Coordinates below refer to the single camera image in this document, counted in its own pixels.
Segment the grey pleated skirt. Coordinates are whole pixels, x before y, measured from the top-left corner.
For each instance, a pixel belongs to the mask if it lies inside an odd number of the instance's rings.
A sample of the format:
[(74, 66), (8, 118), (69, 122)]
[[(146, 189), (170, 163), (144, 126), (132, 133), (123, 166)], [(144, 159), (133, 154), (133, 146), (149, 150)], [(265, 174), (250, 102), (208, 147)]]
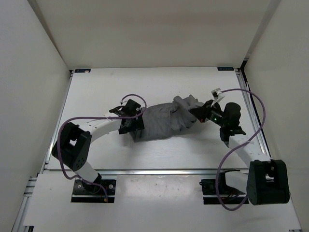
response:
[(167, 139), (193, 127), (197, 119), (189, 110), (202, 106), (193, 95), (176, 96), (173, 102), (150, 106), (142, 115), (144, 141)]

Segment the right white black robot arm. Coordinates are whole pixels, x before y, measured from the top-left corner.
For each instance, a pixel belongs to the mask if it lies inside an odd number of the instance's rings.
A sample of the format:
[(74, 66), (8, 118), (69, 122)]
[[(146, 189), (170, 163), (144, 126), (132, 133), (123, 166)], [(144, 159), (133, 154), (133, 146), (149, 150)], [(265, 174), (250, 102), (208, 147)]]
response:
[(238, 170), (217, 171), (215, 191), (221, 202), (220, 192), (232, 189), (246, 194), (245, 200), (252, 205), (285, 204), (290, 200), (286, 164), (280, 159), (272, 159), (254, 148), (246, 132), (239, 125), (241, 107), (229, 102), (221, 109), (218, 103), (206, 102), (203, 106), (191, 109), (201, 123), (207, 120), (220, 127), (220, 138), (236, 153), (248, 167), (247, 173)]

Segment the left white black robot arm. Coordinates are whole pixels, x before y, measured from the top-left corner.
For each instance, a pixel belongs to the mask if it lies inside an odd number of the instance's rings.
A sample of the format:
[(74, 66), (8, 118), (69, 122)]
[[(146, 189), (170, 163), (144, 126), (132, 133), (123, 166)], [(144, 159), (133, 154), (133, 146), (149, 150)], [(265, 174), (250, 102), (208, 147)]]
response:
[(82, 181), (86, 191), (96, 194), (105, 190), (101, 183), (101, 175), (87, 161), (90, 145), (113, 131), (119, 134), (140, 132), (144, 129), (142, 114), (145, 110), (145, 107), (129, 99), (102, 117), (69, 119), (58, 131), (51, 155), (59, 161), (63, 173), (65, 167), (75, 173), (74, 177)]

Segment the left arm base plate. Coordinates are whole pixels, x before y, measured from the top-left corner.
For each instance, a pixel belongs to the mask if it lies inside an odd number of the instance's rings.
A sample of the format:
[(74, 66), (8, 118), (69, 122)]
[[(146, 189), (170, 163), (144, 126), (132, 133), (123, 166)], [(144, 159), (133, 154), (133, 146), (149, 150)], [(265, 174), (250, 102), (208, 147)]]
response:
[(72, 189), (72, 203), (114, 203), (116, 179), (101, 179), (100, 185), (90, 185), (76, 178)]

